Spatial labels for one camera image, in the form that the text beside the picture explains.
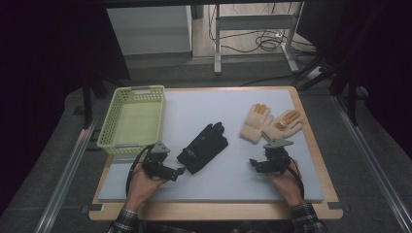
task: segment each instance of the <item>yellow basket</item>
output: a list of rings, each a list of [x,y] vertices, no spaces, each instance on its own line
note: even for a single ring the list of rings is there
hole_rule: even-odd
[[[97,146],[109,154],[136,154],[161,139],[164,86],[118,88],[110,103]]]

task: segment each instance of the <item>pair of gloves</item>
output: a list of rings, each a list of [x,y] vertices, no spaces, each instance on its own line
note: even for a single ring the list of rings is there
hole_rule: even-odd
[[[208,124],[177,157],[192,173],[197,173],[228,145],[221,122]]]
[[[297,110],[286,110],[280,116],[270,115],[266,105],[255,104],[249,110],[240,135],[257,144],[263,136],[267,141],[289,138],[302,128],[303,116]]]

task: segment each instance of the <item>black glove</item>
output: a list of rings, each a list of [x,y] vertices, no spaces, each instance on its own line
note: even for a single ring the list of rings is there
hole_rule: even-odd
[[[195,174],[228,145],[221,122],[208,124],[177,157],[179,162]]]

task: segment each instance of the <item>plaid sleeve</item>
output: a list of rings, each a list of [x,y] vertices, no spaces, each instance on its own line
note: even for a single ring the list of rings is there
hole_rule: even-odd
[[[139,230],[137,213],[121,209],[118,218],[110,224],[108,233],[132,233]]]
[[[327,233],[326,226],[318,220],[312,204],[290,207],[295,233]]]

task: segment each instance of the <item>person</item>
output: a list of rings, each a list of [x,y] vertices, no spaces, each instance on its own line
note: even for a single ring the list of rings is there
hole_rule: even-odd
[[[297,164],[293,161],[291,168],[298,173]],[[318,216],[310,203],[305,203],[301,196],[300,187],[296,178],[290,171],[286,171],[281,176],[273,174],[265,174],[266,177],[273,183],[280,194],[284,197],[288,204],[294,233],[327,233],[326,226],[318,219]],[[149,199],[166,180],[152,180],[143,170],[139,163],[133,171],[133,177],[130,182],[129,194],[121,209],[118,218],[110,225],[108,233],[132,233],[139,230],[139,219],[137,211],[139,207],[147,199]],[[183,229],[173,227],[164,227],[166,232],[189,232]],[[232,232],[241,232],[238,229],[233,229]]]

